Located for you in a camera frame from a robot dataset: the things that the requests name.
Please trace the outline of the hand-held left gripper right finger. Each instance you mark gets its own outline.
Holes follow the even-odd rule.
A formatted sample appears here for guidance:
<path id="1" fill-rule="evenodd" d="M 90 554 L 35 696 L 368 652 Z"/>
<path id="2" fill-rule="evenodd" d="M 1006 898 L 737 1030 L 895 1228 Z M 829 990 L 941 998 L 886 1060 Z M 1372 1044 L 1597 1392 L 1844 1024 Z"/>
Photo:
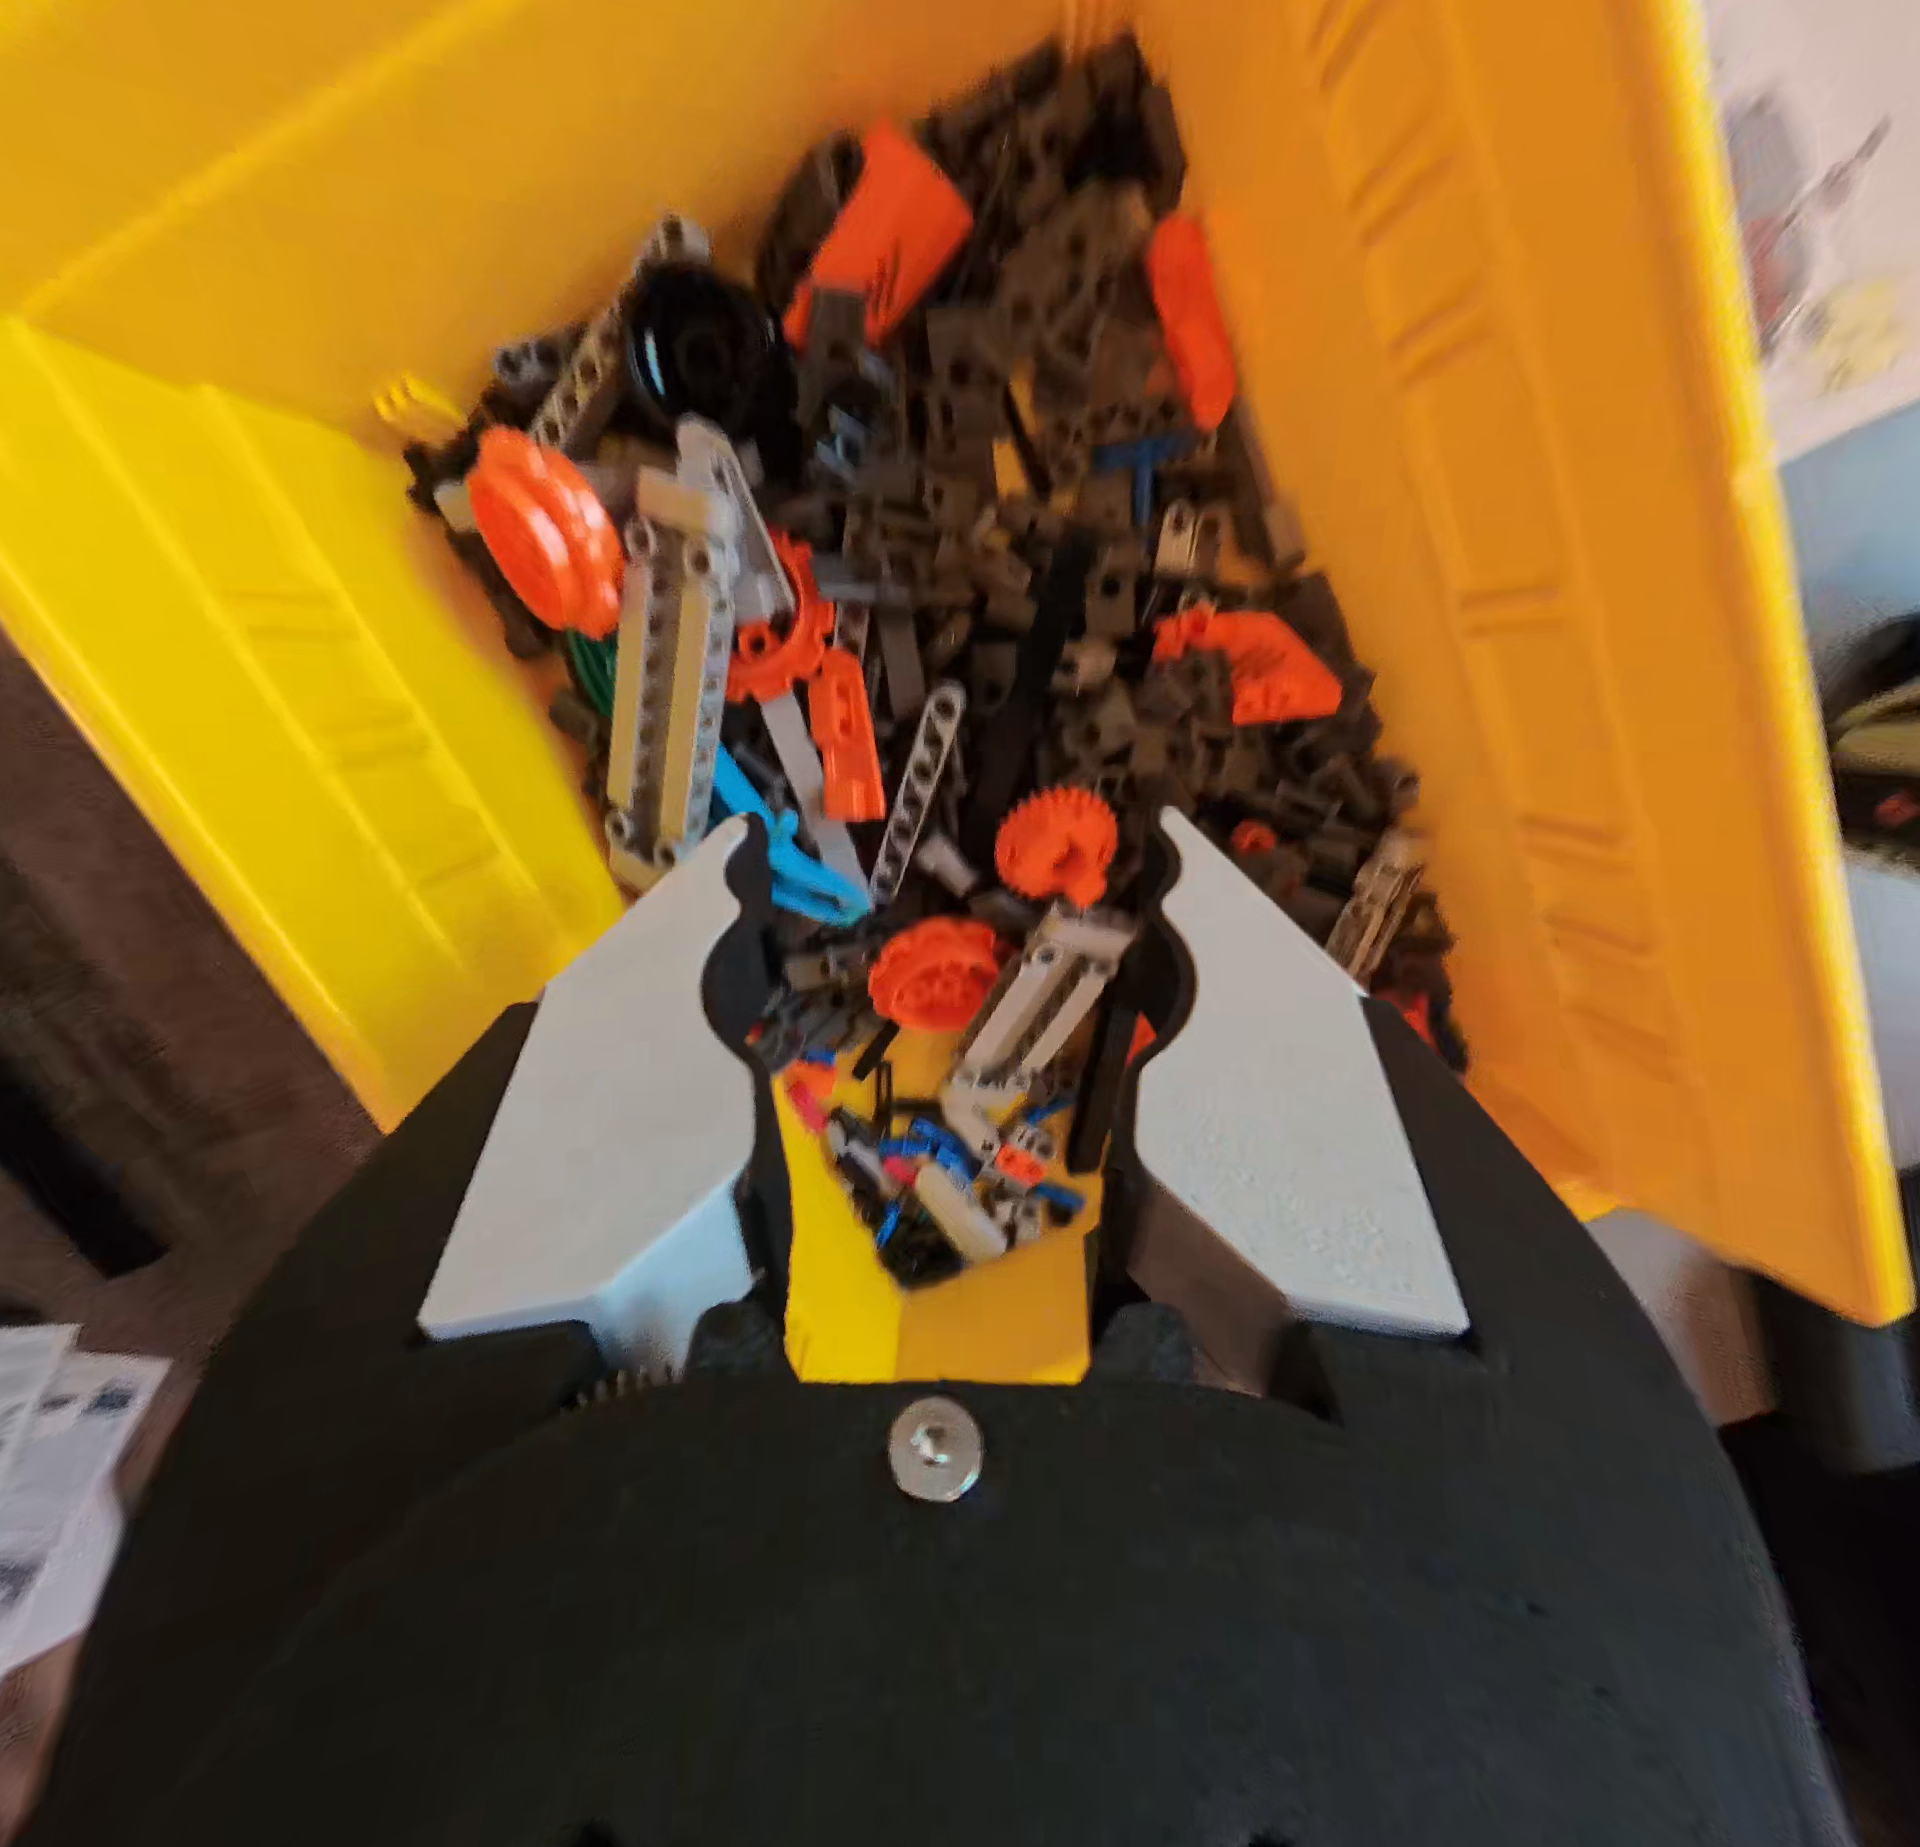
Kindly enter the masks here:
<path id="1" fill-rule="evenodd" d="M 1366 998 L 1197 824 L 1157 812 L 1107 1248 L 1206 1372 L 1274 1390 L 1314 1332 L 1471 1332 Z"/>

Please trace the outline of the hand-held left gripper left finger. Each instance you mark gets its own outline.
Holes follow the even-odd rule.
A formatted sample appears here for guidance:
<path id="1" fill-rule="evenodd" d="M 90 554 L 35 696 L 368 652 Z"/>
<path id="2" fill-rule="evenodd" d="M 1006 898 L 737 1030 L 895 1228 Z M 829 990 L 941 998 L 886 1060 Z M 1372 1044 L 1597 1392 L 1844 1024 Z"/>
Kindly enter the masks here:
<path id="1" fill-rule="evenodd" d="M 765 828 L 732 816 L 540 994 L 420 1302 L 433 1342 L 579 1326 L 683 1376 L 700 1322 L 784 1322 L 794 1200 L 772 1076 Z"/>

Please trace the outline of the orange connector piece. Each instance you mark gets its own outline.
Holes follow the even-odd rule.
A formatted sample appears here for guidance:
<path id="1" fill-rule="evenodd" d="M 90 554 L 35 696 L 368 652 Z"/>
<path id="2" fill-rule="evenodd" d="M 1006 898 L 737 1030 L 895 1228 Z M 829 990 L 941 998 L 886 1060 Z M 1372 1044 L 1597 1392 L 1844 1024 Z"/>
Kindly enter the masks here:
<path id="1" fill-rule="evenodd" d="M 843 824 L 884 820 L 890 804 L 860 660 L 829 646 L 805 684 L 805 696 L 827 818 Z"/>

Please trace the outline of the pile of building brick pieces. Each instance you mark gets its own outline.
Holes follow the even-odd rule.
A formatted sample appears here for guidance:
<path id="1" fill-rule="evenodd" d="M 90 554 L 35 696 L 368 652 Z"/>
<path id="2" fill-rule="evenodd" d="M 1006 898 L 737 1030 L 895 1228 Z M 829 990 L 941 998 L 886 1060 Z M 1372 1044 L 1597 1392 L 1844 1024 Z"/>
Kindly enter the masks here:
<path id="1" fill-rule="evenodd" d="M 1045 42 L 899 130 L 957 186 L 973 226 L 884 346 L 864 342 L 849 294 L 823 298 L 803 350 L 781 332 L 851 198 L 864 132 L 801 158 L 751 280 L 728 276 L 784 346 L 777 408 L 729 440 L 770 532 L 811 550 L 829 644 L 862 664 L 886 818 L 827 818 L 805 686 L 725 700 L 720 746 L 796 816 L 803 852 L 866 882 L 871 912 L 845 930 L 772 900 L 781 938 L 748 1040 L 875 1260 L 922 1288 L 1086 1208 L 1067 1178 L 1095 1172 L 1123 1068 L 1153 1040 L 1139 906 L 1157 812 L 1190 816 L 1325 952 L 1379 836 L 1415 830 L 1420 780 L 1379 750 L 1376 676 L 1325 578 L 1307 572 L 1240 388 L 1216 432 L 1188 416 L 1144 270 L 1163 216 L 1195 220 L 1188 154 L 1138 42 L 1080 56 Z M 721 274 L 713 254 L 707 266 Z M 587 640 L 540 624 L 467 504 L 480 434 L 528 434 L 589 320 L 498 346 L 463 434 L 401 446 L 401 460 L 410 500 L 478 582 L 507 650 L 560 668 L 548 716 L 584 756 L 610 858 L 617 630 Z M 569 462 L 628 564 L 638 472 L 675 476 L 675 430 L 651 426 L 628 390 L 589 456 Z M 1337 714 L 1236 728 L 1224 656 L 1153 662 L 1155 622 L 1200 602 L 1278 614 L 1342 678 Z M 996 876 L 1002 818 L 1053 786 L 1116 810 L 1116 862 L 1092 908 L 1022 900 Z M 899 1030 L 868 996 L 884 944 L 934 916 L 986 922 L 1006 944 L 997 984 L 955 1034 Z M 1357 988 L 1464 1072 L 1452 946 L 1424 864 L 1404 928 Z"/>

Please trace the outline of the yellow plastic bin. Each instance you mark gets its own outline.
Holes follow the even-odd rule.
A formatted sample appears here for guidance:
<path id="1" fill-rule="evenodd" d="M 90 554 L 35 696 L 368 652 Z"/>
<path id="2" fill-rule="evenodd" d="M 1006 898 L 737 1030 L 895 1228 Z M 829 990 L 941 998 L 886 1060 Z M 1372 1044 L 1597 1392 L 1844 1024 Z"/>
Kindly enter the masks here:
<path id="1" fill-rule="evenodd" d="M 381 1130 L 617 900 L 375 390 L 1131 24 L 1476 1098 L 1577 1214 L 1912 1310 L 1700 0 L 2 10 L 3 624 Z"/>

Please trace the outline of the light grey holed beam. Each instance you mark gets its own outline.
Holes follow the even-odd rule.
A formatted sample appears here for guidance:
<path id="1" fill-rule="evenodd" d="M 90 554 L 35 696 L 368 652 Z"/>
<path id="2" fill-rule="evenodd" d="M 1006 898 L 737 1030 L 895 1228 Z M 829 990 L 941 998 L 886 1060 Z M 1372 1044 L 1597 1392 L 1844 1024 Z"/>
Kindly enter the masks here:
<path id="1" fill-rule="evenodd" d="M 1325 956 L 1366 988 L 1407 918 L 1427 862 L 1427 842 L 1417 830 L 1383 832 L 1356 870 L 1351 892 L 1328 940 Z"/>

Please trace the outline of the blue curved piece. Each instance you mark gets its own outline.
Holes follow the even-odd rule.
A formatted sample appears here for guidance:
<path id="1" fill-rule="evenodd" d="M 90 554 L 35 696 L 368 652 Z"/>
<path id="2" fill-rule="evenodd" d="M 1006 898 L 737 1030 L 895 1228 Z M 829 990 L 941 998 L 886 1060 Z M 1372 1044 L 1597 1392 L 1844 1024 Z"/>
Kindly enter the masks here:
<path id="1" fill-rule="evenodd" d="M 864 878 L 833 870 L 803 852 L 797 818 L 789 810 L 773 810 L 757 792 L 756 782 L 720 746 L 713 754 L 707 828 L 713 830 L 728 818 L 748 818 L 762 826 L 770 858 L 772 900 L 781 912 L 840 930 L 856 926 L 871 912 Z"/>

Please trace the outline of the orange gear wheel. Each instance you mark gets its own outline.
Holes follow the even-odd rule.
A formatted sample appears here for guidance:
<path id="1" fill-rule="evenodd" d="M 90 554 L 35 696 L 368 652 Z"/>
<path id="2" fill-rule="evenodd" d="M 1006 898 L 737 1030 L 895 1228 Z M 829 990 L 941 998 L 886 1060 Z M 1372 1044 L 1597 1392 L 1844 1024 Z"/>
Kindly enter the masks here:
<path id="1" fill-rule="evenodd" d="M 875 1014 L 923 1034 L 966 1030 L 994 992 L 1006 944 L 986 922 L 934 916 L 891 936 L 868 972 Z"/>
<path id="2" fill-rule="evenodd" d="M 772 530 L 772 548 L 789 594 L 789 612 L 773 620 L 748 620 L 734 630 L 725 686 L 729 706 L 776 702 L 796 684 L 810 684 L 822 672 L 832 644 L 836 606 L 817 590 L 811 550 L 779 530 Z"/>
<path id="3" fill-rule="evenodd" d="M 625 552 L 579 468 L 519 430 L 490 426 L 466 492 L 492 562 L 540 624 L 587 640 L 617 630 Z"/>

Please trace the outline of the small orange gear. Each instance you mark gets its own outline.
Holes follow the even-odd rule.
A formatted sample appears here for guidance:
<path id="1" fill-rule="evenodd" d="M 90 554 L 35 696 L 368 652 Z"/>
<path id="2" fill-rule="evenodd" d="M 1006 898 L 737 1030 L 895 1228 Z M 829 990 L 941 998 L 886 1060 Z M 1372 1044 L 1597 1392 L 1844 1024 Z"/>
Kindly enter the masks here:
<path id="1" fill-rule="evenodd" d="M 1086 788 L 1053 786 L 1007 810 L 992 856 L 999 884 L 1013 896 L 1092 908 L 1107 894 L 1117 846 L 1112 804 Z"/>

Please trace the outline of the orange striped panel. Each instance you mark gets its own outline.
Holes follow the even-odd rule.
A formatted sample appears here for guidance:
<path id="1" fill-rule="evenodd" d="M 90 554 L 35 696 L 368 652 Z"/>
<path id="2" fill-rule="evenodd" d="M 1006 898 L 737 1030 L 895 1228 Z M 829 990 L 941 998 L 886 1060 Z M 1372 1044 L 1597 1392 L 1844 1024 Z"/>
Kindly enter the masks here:
<path id="1" fill-rule="evenodd" d="M 1192 654 L 1224 656 L 1236 728 L 1315 722 L 1342 708 L 1342 678 L 1274 612 L 1200 602 L 1160 618 L 1153 662 Z"/>

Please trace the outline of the printed instruction leaflet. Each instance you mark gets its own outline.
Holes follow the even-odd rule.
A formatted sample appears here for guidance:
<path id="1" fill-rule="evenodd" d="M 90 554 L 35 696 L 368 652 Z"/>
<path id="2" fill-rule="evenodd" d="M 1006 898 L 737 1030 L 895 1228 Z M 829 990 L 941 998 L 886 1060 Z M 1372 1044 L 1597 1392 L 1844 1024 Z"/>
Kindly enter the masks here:
<path id="1" fill-rule="evenodd" d="M 122 1468 L 163 1388 L 163 1356 L 71 1350 L 19 1458 L 35 1564 L 12 1634 L 22 1668 L 86 1634 L 126 1530 Z"/>
<path id="2" fill-rule="evenodd" d="M 60 1500 L 57 1476 L 35 1474 L 38 1424 L 74 1352 L 80 1326 L 2 1330 L 2 1624 L 3 1642 L 52 1556 L 74 1502 Z"/>

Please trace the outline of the white long panel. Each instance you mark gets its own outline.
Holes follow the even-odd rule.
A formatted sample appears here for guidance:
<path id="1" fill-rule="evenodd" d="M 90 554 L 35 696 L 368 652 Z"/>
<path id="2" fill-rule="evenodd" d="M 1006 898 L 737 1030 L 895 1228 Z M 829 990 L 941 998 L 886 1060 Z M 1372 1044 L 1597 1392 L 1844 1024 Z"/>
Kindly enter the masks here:
<path id="1" fill-rule="evenodd" d="M 718 510 L 707 526 L 732 554 L 734 620 L 784 618 L 792 610 L 792 596 L 784 588 L 772 532 L 757 510 L 746 464 L 712 420 L 677 420 L 675 482 Z"/>

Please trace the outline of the grey long holed beam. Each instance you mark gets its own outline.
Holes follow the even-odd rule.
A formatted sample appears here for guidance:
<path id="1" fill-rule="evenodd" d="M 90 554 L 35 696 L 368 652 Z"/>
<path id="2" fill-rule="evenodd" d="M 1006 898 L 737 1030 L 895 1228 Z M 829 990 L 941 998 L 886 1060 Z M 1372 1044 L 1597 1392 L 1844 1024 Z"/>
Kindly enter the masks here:
<path id="1" fill-rule="evenodd" d="M 707 232 L 683 214 L 663 214 L 611 298 L 587 322 L 558 380 L 529 420 L 528 436 L 569 460 L 591 454 L 628 394 L 628 326 L 644 280 L 661 268 L 707 266 Z"/>

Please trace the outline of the black wheel rim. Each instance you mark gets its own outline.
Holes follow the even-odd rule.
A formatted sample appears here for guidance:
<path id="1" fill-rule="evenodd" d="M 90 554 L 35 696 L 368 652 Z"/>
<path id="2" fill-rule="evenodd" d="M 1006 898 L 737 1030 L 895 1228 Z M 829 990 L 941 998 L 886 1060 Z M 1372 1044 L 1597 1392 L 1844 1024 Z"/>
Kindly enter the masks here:
<path id="1" fill-rule="evenodd" d="M 748 286 L 703 262 L 638 270 L 623 304 L 623 354 L 635 408 L 668 434 L 693 418 L 743 440 L 779 404 L 777 324 Z"/>

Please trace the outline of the narrow orange curved panel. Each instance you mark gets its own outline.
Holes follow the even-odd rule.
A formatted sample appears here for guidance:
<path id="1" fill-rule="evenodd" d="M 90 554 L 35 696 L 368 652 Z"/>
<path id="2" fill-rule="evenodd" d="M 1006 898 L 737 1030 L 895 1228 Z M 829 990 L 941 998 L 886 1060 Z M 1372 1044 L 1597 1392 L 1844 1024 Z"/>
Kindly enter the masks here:
<path id="1" fill-rule="evenodd" d="M 1192 424 L 1216 432 L 1237 394 L 1236 350 L 1217 296 L 1204 228 L 1174 212 L 1153 228 L 1144 270 L 1179 394 Z"/>

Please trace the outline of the large orange curved panel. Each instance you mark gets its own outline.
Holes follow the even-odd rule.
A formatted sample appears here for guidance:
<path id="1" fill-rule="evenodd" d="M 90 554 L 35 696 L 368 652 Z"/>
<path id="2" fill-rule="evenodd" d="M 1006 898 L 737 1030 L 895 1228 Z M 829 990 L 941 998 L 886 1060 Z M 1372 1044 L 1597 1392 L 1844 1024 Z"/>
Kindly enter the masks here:
<path id="1" fill-rule="evenodd" d="M 925 298 L 973 232 L 975 216 L 957 186 L 899 126 L 877 122 L 862 134 L 862 170 L 849 200 L 827 228 L 779 330 L 803 350 L 827 294 L 862 300 L 862 334 L 884 346 Z"/>

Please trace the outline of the open instruction booklet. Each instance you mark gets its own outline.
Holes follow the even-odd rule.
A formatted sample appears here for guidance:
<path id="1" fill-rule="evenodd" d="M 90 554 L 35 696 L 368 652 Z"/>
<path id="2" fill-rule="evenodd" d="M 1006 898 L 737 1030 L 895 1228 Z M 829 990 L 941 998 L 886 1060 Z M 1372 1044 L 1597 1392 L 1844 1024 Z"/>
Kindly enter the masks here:
<path id="1" fill-rule="evenodd" d="M 1918 396 L 1918 0 L 1700 0 L 1776 454 Z"/>

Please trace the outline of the light grey beam frame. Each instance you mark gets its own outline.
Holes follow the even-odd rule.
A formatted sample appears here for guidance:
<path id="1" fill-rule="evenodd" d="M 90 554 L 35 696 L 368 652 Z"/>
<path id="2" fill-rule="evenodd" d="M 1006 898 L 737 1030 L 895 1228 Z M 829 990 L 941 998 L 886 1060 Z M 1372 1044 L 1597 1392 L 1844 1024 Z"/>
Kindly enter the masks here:
<path id="1" fill-rule="evenodd" d="M 603 780 L 608 862 L 633 896 L 707 836 L 735 626 L 713 516 L 674 474 L 638 470 Z"/>

